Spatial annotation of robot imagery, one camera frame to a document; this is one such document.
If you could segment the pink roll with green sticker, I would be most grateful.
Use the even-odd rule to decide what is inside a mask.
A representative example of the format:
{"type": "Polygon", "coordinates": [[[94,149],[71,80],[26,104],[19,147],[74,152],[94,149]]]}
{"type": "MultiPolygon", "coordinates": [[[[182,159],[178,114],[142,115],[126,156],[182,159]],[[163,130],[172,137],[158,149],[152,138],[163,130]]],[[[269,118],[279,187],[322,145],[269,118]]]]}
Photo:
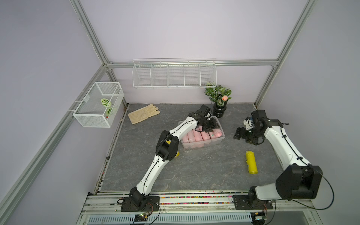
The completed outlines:
{"type": "Polygon", "coordinates": [[[194,137],[195,137],[195,141],[196,142],[202,142],[203,138],[202,138],[202,130],[200,127],[196,128],[193,130],[194,133],[194,137]]]}

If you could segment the clear plastic storage box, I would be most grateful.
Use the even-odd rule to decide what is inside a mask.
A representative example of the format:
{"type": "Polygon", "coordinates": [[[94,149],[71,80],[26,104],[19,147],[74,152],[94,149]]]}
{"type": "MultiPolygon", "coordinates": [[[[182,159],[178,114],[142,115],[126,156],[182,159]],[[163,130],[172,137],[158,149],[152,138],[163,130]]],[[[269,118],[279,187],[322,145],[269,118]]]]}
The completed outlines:
{"type": "Polygon", "coordinates": [[[225,138],[225,134],[224,131],[219,123],[219,129],[221,129],[221,131],[223,132],[223,135],[217,139],[211,139],[209,141],[202,141],[202,142],[194,142],[194,143],[183,143],[182,139],[181,139],[181,144],[183,145],[184,149],[199,149],[199,148],[203,148],[203,147],[209,147],[212,145],[216,145],[222,142],[222,140],[225,138]]]}

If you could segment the yellow trash bag roll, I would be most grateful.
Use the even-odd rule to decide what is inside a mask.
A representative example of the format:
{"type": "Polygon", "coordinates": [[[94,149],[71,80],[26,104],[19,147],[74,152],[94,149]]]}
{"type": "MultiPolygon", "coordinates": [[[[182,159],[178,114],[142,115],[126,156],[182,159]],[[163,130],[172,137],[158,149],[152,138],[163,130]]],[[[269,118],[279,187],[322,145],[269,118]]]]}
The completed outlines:
{"type": "Polygon", "coordinates": [[[176,157],[178,153],[178,147],[179,147],[179,140],[173,139],[166,141],[167,144],[167,151],[169,153],[168,159],[176,157]]]}
{"type": "Polygon", "coordinates": [[[257,163],[254,152],[252,151],[246,152],[246,163],[248,166],[248,172],[250,174],[258,174],[257,163]]]}

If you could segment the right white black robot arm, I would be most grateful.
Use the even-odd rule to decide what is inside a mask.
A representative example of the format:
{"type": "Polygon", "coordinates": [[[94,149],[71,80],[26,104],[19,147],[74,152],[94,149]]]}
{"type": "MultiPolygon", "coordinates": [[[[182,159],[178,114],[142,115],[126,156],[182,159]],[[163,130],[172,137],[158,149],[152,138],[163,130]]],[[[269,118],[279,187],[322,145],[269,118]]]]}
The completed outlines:
{"type": "Polygon", "coordinates": [[[287,135],[284,123],[267,117],[265,110],[255,110],[244,120],[244,127],[237,128],[234,138],[244,139],[252,145],[260,145],[262,140],[271,144],[283,172],[274,183],[252,186],[243,203],[250,208],[266,201],[312,200],[317,197],[320,184],[327,180],[319,166],[312,165],[297,150],[287,135]]]}

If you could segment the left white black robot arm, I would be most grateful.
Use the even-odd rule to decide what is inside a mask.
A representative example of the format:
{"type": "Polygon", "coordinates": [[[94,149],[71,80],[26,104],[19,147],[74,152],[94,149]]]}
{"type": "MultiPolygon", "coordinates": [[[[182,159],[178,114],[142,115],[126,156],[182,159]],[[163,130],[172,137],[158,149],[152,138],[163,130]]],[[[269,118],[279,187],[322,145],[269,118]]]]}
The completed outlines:
{"type": "Polygon", "coordinates": [[[149,169],[141,181],[130,190],[129,200],[139,210],[147,204],[151,189],[164,167],[175,158],[178,153],[179,141],[190,131],[201,126],[203,131],[211,132],[218,128],[211,109],[202,105],[196,112],[189,113],[188,117],[177,127],[162,131],[156,145],[155,156],[149,169]]]}

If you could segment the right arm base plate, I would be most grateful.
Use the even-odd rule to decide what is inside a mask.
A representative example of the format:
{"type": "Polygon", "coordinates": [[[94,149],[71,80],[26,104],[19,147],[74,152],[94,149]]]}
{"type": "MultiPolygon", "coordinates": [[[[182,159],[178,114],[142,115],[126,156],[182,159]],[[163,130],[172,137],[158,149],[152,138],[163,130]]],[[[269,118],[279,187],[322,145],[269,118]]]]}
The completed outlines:
{"type": "Polygon", "coordinates": [[[273,205],[270,200],[251,200],[246,195],[233,195],[232,202],[236,210],[272,210],[273,205]]]}

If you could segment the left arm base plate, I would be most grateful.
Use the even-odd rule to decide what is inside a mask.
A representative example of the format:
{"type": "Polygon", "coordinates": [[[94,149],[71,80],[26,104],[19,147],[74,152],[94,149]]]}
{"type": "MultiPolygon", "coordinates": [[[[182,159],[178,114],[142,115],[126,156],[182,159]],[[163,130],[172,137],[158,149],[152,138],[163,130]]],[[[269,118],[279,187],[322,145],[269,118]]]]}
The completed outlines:
{"type": "Polygon", "coordinates": [[[121,204],[121,212],[158,212],[160,197],[149,196],[137,203],[130,197],[125,197],[121,204]]]}

